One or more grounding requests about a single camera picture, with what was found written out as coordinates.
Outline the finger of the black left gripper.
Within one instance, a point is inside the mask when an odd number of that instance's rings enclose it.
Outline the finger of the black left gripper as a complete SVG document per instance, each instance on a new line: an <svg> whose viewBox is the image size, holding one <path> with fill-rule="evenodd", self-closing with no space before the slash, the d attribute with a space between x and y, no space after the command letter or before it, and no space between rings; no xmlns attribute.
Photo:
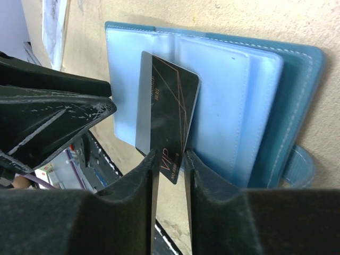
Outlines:
<svg viewBox="0 0 340 255"><path fill-rule="evenodd" d="M115 111L108 97L1 86L1 168L31 173Z"/></svg>
<svg viewBox="0 0 340 255"><path fill-rule="evenodd" d="M55 71L1 52L1 85L110 97L107 81Z"/></svg>

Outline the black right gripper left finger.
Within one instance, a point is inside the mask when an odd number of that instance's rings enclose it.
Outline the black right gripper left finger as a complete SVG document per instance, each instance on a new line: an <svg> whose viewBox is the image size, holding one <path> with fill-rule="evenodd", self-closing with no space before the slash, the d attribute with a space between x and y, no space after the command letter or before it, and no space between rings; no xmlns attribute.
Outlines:
<svg viewBox="0 0 340 255"><path fill-rule="evenodd" d="M1 254L152 254L158 160L97 193L1 190Z"/></svg>

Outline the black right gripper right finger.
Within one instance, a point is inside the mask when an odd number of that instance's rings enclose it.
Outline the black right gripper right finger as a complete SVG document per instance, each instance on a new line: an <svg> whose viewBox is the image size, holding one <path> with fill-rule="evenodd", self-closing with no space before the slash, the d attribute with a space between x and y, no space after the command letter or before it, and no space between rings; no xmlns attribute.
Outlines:
<svg viewBox="0 0 340 255"><path fill-rule="evenodd" d="M184 156L193 254L339 254L338 189L241 189Z"/></svg>

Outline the blue leather card holder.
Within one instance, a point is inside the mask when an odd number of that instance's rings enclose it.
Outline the blue leather card holder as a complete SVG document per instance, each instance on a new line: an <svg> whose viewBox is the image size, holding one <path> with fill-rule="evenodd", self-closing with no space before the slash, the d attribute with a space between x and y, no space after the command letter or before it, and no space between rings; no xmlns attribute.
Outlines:
<svg viewBox="0 0 340 255"><path fill-rule="evenodd" d="M188 147L207 166L239 187L311 185L316 167L295 141L324 72L320 48L110 21L105 31L118 139L149 150L148 52L199 75Z"/></svg>

